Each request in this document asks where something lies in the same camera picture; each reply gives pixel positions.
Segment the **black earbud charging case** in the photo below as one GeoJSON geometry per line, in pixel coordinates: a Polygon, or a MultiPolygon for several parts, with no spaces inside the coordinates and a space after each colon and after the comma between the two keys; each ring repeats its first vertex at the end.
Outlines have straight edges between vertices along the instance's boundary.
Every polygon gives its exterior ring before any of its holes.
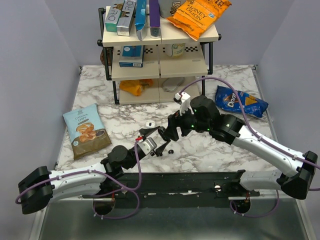
{"type": "Polygon", "coordinates": [[[166,129],[163,126],[160,126],[157,131],[158,131],[158,134],[161,136],[161,138],[165,142],[171,141],[171,138],[168,135],[166,135],[166,133],[165,133],[166,129]]]}

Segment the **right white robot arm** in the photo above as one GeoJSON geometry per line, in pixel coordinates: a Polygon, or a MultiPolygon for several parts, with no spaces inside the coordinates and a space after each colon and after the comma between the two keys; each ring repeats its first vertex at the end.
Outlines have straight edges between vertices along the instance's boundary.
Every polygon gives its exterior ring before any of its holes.
{"type": "Polygon", "coordinates": [[[183,137],[191,131],[207,132],[216,141],[245,149],[277,168],[244,171],[230,183],[234,195],[241,196],[247,190],[281,190],[292,198],[306,199],[316,171],[316,153],[292,150],[263,136],[240,118],[221,114],[215,102],[204,95],[191,98],[185,92],[176,93],[174,101],[180,104],[180,109],[168,117],[164,138],[176,142],[178,128],[183,137]]]}

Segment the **white earbud charging case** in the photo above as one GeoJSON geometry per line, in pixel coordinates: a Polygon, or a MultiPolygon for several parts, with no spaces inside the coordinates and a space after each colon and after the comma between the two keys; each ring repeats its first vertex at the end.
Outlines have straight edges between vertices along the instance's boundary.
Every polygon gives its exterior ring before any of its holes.
{"type": "Polygon", "coordinates": [[[145,122],[145,127],[146,128],[155,128],[156,127],[156,123],[154,121],[148,120],[145,122]]]}

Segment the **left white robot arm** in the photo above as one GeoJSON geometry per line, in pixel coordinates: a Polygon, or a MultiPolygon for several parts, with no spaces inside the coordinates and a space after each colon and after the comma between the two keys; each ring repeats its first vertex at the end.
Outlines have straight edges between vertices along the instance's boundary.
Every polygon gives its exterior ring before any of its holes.
{"type": "Polygon", "coordinates": [[[163,126],[142,128],[132,148],[113,147],[107,157],[98,163],[72,170],[48,170],[41,166],[18,183],[19,194],[15,203],[28,215],[44,209],[49,203],[76,196],[104,198],[121,189],[135,192],[142,183],[142,173],[134,187],[119,182],[124,170],[140,167],[140,160],[148,155],[159,156],[172,141],[163,126]]]}

